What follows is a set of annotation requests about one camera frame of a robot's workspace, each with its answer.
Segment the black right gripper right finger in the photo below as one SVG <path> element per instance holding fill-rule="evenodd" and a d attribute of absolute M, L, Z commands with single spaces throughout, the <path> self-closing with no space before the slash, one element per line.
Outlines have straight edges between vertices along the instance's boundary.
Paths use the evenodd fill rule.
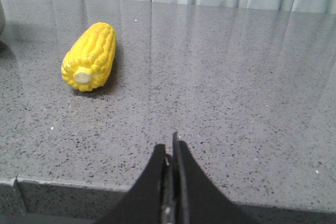
<path fill-rule="evenodd" d="M 218 190 L 177 132 L 172 145 L 176 223 L 256 223 Z"/>

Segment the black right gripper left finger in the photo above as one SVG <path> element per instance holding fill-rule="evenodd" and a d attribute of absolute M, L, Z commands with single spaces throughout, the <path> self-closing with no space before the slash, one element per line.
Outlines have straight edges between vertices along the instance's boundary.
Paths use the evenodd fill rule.
<path fill-rule="evenodd" d="M 165 158 L 165 145 L 156 145 L 132 188 L 96 223 L 161 223 Z"/>

